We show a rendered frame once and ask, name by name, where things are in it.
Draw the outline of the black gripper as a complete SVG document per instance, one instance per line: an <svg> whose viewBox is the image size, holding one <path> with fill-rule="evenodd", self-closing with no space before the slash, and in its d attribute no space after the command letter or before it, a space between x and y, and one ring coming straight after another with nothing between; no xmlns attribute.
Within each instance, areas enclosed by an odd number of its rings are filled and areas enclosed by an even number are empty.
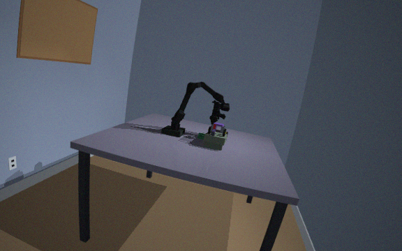
<svg viewBox="0 0 402 251"><path fill-rule="evenodd" d="M219 109L213 109L212 115L210 116L211 124L218 121L220 117L218 117L218 113L220 112Z"/></svg>

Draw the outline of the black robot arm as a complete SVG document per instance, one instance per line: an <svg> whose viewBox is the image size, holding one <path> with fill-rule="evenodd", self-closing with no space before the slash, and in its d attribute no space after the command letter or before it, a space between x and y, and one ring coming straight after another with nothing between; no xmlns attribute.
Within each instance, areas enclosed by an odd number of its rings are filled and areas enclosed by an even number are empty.
<svg viewBox="0 0 402 251"><path fill-rule="evenodd" d="M184 110L186 108L186 105L188 103L188 100L192 94L192 92L194 92L194 90L196 88L202 87L203 89L205 89L206 91L208 91L210 94L212 94L212 96L214 97L214 109L221 109L223 111L229 111L230 110L230 104L229 103L225 103L224 101L224 97L223 95L215 92L215 90L213 90L211 87L209 87L207 84L205 84L204 82L200 82L200 83L188 83L187 87L186 87L186 94L184 96L184 99L182 100L182 103L180 105L180 108L177 110L177 112L175 113L175 115L171 118L172 122L171 122L171 130L179 130L180 129L180 121L184 118L185 113ZM216 100L218 102L216 102ZM221 103L221 104L220 104Z"/></svg>

